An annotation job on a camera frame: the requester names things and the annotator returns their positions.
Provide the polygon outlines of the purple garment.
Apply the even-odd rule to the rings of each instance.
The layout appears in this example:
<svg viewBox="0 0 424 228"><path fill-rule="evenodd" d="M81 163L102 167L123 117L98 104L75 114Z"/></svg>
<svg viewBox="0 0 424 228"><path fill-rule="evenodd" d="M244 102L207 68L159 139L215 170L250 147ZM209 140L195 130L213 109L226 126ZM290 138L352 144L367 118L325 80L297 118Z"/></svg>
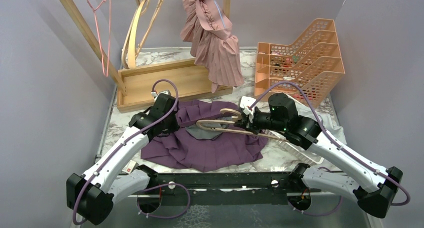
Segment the purple garment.
<svg viewBox="0 0 424 228"><path fill-rule="evenodd" d="M196 125L198 120L229 120L230 115L220 113L224 108L236 110L238 107L225 101L181 102L176 113L180 129L165 137L155 137L142 148L141 159L169 168L191 168L200 172L261 159L267 138L206 131Z"/></svg>

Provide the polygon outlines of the pink pleated skirt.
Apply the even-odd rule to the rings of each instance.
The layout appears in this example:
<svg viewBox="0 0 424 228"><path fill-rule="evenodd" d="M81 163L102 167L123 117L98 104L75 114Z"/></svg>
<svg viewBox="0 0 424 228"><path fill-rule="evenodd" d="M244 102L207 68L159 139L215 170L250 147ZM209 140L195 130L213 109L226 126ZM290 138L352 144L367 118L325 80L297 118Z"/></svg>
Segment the pink pleated skirt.
<svg viewBox="0 0 424 228"><path fill-rule="evenodd" d="M191 43L194 63L208 70L211 91L216 92L220 86L243 85L239 40L232 33L232 22L220 8L226 25L223 27L213 0L182 1L187 18L180 37Z"/></svg>

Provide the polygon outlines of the white garment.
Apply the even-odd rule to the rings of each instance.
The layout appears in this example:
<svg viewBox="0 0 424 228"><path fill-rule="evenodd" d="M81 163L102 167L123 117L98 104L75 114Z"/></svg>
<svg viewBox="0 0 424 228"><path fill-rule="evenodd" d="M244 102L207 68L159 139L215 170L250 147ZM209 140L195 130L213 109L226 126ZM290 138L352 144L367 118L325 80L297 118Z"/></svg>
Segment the white garment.
<svg viewBox="0 0 424 228"><path fill-rule="evenodd" d="M295 102L298 114L312 118L316 120L311 109L300 102ZM321 120L323 126L333 135L336 139L340 140L342 143L347 144L344 129L338 124L338 119L336 118L336 113L334 111L332 102L329 98L325 98L323 102L315 109L316 114Z"/></svg>

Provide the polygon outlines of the blue wire hanger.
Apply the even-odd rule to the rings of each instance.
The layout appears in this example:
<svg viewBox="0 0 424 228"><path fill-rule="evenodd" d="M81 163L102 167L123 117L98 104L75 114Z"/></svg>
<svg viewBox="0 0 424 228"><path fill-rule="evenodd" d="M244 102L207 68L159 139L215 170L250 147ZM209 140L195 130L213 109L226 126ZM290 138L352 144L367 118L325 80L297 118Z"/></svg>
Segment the blue wire hanger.
<svg viewBox="0 0 424 228"><path fill-rule="evenodd" d="M225 25L225 21L224 21L224 18L223 18L223 13L221 12L221 8L220 8L220 6L218 5L218 3L217 3L217 1L216 0L213 0L214 1L214 4L215 4L215 6L217 7L217 9L218 9L218 14L219 14L219 17L220 17L220 20L221 20L221 22L222 22L222 25L223 25L223 27L224 28L226 28L226 25Z"/></svg>

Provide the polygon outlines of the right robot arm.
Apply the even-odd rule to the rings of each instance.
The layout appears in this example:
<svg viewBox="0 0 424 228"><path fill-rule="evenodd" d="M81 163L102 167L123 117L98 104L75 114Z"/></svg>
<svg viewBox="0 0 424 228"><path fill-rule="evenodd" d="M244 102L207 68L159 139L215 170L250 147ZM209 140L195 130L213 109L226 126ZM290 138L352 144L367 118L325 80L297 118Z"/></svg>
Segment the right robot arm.
<svg viewBox="0 0 424 228"><path fill-rule="evenodd" d="M371 216L383 219L399 190L403 172L386 168L363 157L313 118L299 114L296 102L284 93L269 97L269 112L262 112L255 99L243 96L239 102L241 119L236 126L252 133L270 130L281 133L289 143L311 151L345 172L345 176L324 173L308 165L297 165L289 177L289 187L320 189L355 201Z"/></svg>

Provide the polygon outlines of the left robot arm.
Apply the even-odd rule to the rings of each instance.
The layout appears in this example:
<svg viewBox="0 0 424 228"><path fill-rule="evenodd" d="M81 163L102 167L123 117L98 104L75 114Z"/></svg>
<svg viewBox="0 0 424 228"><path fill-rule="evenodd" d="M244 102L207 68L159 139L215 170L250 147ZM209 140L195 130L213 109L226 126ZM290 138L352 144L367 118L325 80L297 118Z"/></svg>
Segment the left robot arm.
<svg viewBox="0 0 424 228"><path fill-rule="evenodd" d="M66 205L72 209L72 223L101 224L114 204L133 192L152 193L157 188L155 177L142 171L128 178L118 175L133 156L153 138L177 130L176 112L179 98L167 93L157 94L146 112L134 114L118 141L94 165L81 175L71 174L66 181Z"/></svg>

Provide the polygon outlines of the wooden clothes rack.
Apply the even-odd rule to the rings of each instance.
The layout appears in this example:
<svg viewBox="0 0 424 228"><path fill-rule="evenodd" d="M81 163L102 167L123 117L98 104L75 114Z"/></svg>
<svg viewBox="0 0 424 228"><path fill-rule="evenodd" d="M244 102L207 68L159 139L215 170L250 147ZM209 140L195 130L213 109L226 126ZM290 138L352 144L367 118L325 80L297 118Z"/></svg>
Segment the wooden clothes rack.
<svg viewBox="0 0 424 228"><path fill-rule="evenodd" d="M164 0L158 0L151 18L154 22ZM205 67L195 65L193 58L137 66L136 59L141 52L147 36L136 43L136 32L139 18L147 10L150 0L136 0L138 7L131 21L127 37L122 49L121 61L123 68L116 70L104 52L99 33L93 33L73 0L60 0L85 40L98 57L105 76L110 77L117 86L117 108L120 112L131 112L153 104L151 91L162 92L173 90L165 80L173 82L179 92L181 101L205 99L214 96L231 94L230 86L221 86L215 92L211 91L212 82L208 79Z"/></svg>

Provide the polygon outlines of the white laundry basket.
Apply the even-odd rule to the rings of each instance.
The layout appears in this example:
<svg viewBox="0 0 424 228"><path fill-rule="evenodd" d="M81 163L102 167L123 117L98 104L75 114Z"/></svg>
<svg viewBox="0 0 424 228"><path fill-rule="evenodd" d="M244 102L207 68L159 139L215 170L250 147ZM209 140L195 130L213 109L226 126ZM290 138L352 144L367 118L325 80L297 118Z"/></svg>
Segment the white laundry basket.
<svg viewBox="0 0 424 228"><path fill-rule="evenodd" d="M293 145L285 139L281 134L267 131L267 133L260 133L259 138L266 139L266 145L261 151L263 158L275 162L284 163L306 163L311 166L320 165L324 162L324 158L304 150L301 147Z"/></svg>

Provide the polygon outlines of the small white box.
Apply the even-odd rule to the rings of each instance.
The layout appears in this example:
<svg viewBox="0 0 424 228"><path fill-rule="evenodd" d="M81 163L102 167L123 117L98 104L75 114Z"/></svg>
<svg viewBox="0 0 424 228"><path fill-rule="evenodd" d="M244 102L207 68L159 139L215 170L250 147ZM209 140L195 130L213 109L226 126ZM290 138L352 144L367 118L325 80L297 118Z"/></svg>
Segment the small white box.
<svg viewBox="0 0 424 228"><path fill-rule="evenodd" d="M130 174L136 167L138 163L136 161L130 160L122 169L123 173Z"/></svg>

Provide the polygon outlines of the orange plastic file organizer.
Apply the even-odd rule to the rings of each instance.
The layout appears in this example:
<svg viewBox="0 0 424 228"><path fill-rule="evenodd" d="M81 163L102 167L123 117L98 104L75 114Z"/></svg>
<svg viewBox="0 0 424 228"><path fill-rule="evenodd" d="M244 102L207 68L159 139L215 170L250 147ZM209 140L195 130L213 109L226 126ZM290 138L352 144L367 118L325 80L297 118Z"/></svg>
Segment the orange plastic file organizer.
<svg viewBox="0 0 424 228"><path fill-rule="evenodd" d="M345 75L335 21L313 20L289 45L258 43L255 66L255 98L285 80L300 87L318 108Z"/></svg>

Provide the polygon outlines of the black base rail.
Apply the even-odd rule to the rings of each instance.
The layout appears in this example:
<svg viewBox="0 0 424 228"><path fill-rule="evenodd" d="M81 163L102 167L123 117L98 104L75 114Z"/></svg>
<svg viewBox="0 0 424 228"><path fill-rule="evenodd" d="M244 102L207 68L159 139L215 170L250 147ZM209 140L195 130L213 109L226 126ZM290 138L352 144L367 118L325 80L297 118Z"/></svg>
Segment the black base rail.
<svg viewBox="0 0 424 228"><path fill-rule="evenodd" d="M150 178L147 192L137 193L144 212L159 206L189 207L221 205L291 205L305 211L312 204L311 192L293 172L159 173L146 165L137 171Z"/></svg>

